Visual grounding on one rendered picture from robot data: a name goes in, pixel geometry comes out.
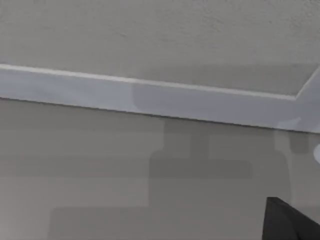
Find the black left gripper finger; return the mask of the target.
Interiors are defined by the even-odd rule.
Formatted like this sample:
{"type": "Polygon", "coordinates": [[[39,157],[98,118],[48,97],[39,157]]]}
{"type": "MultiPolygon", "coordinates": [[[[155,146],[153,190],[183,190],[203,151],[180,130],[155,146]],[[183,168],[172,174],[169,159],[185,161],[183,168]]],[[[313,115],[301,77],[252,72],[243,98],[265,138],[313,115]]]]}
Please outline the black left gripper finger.
{"type": "Polygon", "coordinates": [[[268,197],[261,240],[320,240],[320,224],[282,199],[268,197]]]}

